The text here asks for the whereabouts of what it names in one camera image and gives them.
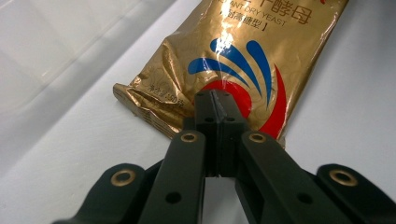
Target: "crinkled foil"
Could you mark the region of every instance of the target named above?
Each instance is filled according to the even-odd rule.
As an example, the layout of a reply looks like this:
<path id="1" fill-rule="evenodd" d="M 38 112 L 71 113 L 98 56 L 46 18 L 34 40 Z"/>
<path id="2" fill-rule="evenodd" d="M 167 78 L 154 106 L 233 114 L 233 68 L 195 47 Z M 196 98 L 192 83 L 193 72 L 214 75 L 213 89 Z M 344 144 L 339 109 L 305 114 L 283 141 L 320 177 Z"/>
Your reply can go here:
<path id="1" fill-rule="evenodd" d="M 172 137 L 202 89 L 231 93 L 252 130 L 279 138 L 347 0 L 203 0 L 114 95 Z"/>

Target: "printed logo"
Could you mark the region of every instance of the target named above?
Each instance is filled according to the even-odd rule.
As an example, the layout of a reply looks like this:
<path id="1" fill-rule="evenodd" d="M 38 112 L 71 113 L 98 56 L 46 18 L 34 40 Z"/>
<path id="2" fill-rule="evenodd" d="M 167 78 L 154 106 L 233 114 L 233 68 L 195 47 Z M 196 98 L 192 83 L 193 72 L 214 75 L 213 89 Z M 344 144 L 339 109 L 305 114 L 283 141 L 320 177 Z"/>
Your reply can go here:
<path id="1" fill-rule="evenodd" d="M 247 42 L 246 49 L 249 55 L 253 58 L 254 62 L 260 68 L 260 76 L 263 77 L 265 86 L 260 85 L 256 74 L 253 72 L 248 60 L 245 56 L 232 44 L 229 44 L 220 38 L 214 39 L 210 43 L 210 49 L 220 55 L 221 57 L 232 62 L 234 65 L 240 68 L 244 74 L 238 74 L 230 66 L 220 61 L 219 57 L 217 60 L 212 58 L 198 58 L 190 62 L 189 73 L 195 75 L 201 72 L 217 71 L 222 74 L 228 74 L 235 77 L 239 83 L 231 82 L 229 80 L 216 80 L 203 87 L 204 90 L 216 89 L 224 90 L 233 95 L 238 107 L 242 113 L 242 116 L 248 118 L 252 108 L 252 101 L 249 93 L 245 90 L 254 89 L 257 90 L 260 97 L 265 101 L 266 109 L 268 110 L 268 105 L 272 97 L 272 76 L 270 65 L 264 54 L 264 51 L 260 44 L 254 40 Z M 260 131 L 264 133 L 271 134 L 274 138 L 278 138 L 280 131 L 285 123 L 286 118 L 286 92 L 285 86 L 283 84 L 282 76 L 279 70 L 274 64 L 276 69 L 276 83 L 277 83 L 277 93 L 276 93 L 276 103 L 273 111 L 267 121 L 260 127 Z"/>

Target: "yeast package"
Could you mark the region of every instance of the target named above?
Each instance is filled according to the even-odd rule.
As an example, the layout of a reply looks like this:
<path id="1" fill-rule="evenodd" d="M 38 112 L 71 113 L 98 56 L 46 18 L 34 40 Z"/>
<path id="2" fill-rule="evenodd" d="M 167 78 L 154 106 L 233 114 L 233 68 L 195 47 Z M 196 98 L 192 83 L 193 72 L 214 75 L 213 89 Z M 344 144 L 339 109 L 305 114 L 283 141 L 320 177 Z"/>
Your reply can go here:
<path id="1" fill-rule="evenodd" d="M 114 95 L 169 137 L 194 94 L 232 94 L 252 130 L 279 139 L 347 0 L 203 0 Z"/>

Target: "screw hole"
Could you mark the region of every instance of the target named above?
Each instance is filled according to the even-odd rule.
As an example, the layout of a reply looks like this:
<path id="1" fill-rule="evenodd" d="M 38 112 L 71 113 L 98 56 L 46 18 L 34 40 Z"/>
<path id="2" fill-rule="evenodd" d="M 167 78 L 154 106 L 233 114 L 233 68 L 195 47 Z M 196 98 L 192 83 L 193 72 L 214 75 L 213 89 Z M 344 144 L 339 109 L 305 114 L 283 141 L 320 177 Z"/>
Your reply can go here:
<path id="1" fill-rule="evenodd" d="M 167 203 L 179 203 L 181 195 L 178 192 L 171 192 L 166 195 L 165 200 Z"/>
<path id="2" fill-rule="evenodd" d="M 313 202 L 312 197 L 306 193 L 299 193 L 297 198 L 302 203 L 311 204 Z"/>

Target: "metal screw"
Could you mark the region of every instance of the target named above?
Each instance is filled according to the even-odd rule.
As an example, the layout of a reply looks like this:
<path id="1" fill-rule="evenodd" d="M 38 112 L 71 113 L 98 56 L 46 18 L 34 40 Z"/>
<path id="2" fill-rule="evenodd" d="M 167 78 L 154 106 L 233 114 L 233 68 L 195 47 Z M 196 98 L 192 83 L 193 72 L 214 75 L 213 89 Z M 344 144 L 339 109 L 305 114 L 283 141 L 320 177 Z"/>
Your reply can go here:
<path id="1" fill-rule="evenodd" d="M 355 187 L 358 185 L 358 180 L 352 174 L 343 170 L 331 170 L 329 172 L 330 177 L 333 181 L 337 182 L 340 185 L 344 185 L 347 187 Z"/>
<path id="2" fill-rule="evenodd" d="M 195 142 L 198 139 L 198 136 L 194 133 L 185 133 L 183 135 L 181 135 L 181 141 L 183 142 Z"/>
<path id="3" fill-rule="evenodd" d="M 251 133 L 248 136 L 248 139 L 250 139 L 250 141 L 256 142 L 256 143 L 263 143 L 266 141 L 266 138 L 264 135 L 260 134 L 260 133 Z"/>
<path id="4" fill-rule="evenodd" d="M 136 173 L 134 171 L 123 169 L 111 176 L 111 184 L 116 187 L 124 187 L 134 182 L 135 178 Z"/>

